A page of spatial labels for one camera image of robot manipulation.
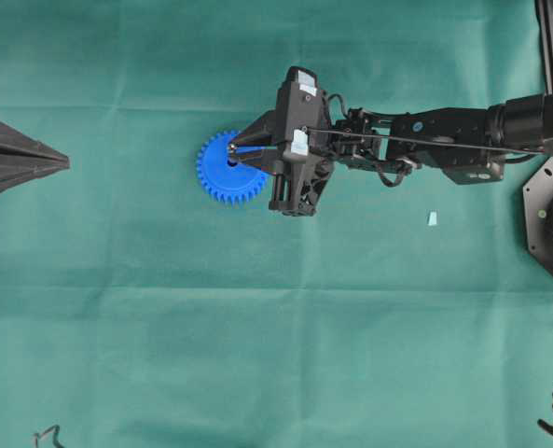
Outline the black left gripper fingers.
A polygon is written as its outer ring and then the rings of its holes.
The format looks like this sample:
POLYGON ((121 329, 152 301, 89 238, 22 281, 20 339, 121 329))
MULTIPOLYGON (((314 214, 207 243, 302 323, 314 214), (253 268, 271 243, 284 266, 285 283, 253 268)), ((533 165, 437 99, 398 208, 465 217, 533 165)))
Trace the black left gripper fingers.
POLYGON ((66 155, 0 121, 0 194, 69 168, 66 155))

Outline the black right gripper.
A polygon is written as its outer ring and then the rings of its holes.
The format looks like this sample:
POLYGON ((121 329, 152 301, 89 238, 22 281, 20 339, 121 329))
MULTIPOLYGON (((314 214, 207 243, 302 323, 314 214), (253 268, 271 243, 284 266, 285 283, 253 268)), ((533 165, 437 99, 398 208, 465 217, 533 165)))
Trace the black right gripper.
POLYGON ((269 110, 234 138, 234 146, 273 147, 236 152, 239 163, 274 175, 269 209, 311 217, 334 171, 325 153, 330 118, 325 91, 309 69, 292 66, 269 110))

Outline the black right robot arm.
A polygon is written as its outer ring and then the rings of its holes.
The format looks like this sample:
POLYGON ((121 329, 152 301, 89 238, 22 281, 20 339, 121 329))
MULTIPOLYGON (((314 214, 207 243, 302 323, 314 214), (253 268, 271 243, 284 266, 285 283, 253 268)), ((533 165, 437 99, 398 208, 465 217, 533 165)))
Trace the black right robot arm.
POLYGON ((336 164, 375 174, 388 188, 423 166, 458 185, 500 181, 508 164, 553 156, 553 93, 489 108, 445 107, 382 114, 342 105, 309 69, 292 66, 276 106, 228 142, 231 161, 273 177, 269 208, 315 214, 336 164))

